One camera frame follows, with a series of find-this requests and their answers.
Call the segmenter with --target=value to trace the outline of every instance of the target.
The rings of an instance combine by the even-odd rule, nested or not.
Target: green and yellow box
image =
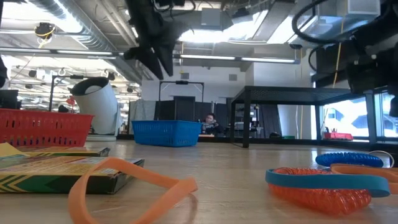
[[[107,157],[108,147],[18,147],[18,150],[30,156],[96,156]]]
[[[0,193],[69,193],[75,182],[106,157],[27,156],[7,143],[0,144]],[[143,159],[126,159],[144,166]],[[88,194],[115,194],[133,177],[101,169],[88,181]]]

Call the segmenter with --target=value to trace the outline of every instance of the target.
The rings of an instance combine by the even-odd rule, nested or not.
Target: yellow paper
[[[12,145],[8,143],[1,143],[0,144],[0,157],[7,157],[7,156],[29,156],[26,153],[21,152],[20,150],[14,148]]]

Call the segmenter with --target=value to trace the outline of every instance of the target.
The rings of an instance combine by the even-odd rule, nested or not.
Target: window
[[[325,127],[336,129],[339,133],[368,137],[368,112],[365,97],[346,100],[323,107]]]
[[[394,95],[388,93],[381,93],[379,95],[381,99],[381,119],[382,119],[382,136],[384,137],[398,137],[398,118],[389,116],[390,113],[390,102]]]

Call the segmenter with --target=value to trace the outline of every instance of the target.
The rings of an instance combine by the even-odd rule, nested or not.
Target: orange coiled cord
[[[274,172],[288,175],[332,174],[323,170],[286,167]],[[273,184],[268,186],[273,194],[284,200],[328,215],[348,215],[368,206],[371,201],[368,190],[298,189]]]

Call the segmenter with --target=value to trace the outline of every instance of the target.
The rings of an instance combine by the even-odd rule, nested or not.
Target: blue coiled cord
[[[371,167],[383,167],[383,161],[376,157],[365,153],[356,152],[337,152],[328,153],[317,156],[315,159],[317,164],[330,167],[332,164],[352,164],[365,165]]]

